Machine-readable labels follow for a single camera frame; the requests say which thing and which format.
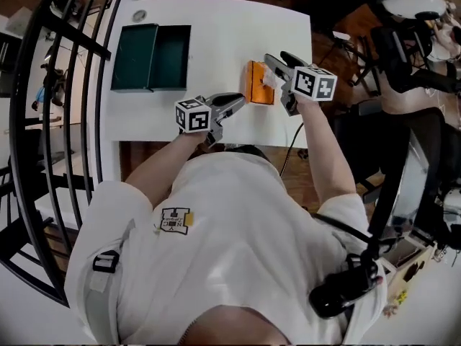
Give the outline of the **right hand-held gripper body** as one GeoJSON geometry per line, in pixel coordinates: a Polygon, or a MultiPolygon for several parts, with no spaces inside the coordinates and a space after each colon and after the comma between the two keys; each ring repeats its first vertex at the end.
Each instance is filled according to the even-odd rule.
{"type": "Polygon", "coordinates": [[[283,66],[276,69],[276,76],[285,83],[281,90],[281,103],[289,116],[298,115],[296,95],[314,102],[333,100],[337,76],[316,66],[283,66]]]}

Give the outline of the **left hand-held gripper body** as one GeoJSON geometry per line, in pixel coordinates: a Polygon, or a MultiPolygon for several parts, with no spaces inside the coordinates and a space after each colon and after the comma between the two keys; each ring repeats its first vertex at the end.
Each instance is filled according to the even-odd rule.
{"type": "Polygon", "coordinates": [[[205,132],[205,144],[208,148],[214,146],[223,137],[222,120],[219,119],[222,107],[211,105],[212,96],[204,98],[197,96],[174,103],[176,124],[180,133],[205,132]]]}

